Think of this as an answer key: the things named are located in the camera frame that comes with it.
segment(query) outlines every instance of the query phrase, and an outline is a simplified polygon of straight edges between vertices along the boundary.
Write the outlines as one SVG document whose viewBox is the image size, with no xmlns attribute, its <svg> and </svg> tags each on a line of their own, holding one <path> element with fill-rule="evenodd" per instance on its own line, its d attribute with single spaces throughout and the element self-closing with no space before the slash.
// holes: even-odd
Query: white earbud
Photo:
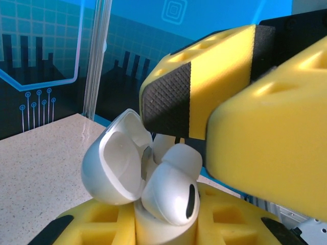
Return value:
<svg viewBox="0 0 327 245">
<path fill-rule="evenodd" d="M 164 134 L 157 134 L 153 140 L 153 160 L 160 164 L 166 152 L 177 143 L 184 143 L 184 139 L 176 142 L 176 137 Z"/>
<path fill-rule="evenodd" d="M 142 205 L 164 222 L 174 226 L 186 225 L 198 215 L 200 207 L 196 180 L 202 157 L 190 146 L 176 144 L 162 159 L 142 193 Z M 195 170 L 184 169 L 184 166 L 195 167 Z"/>
</svg>

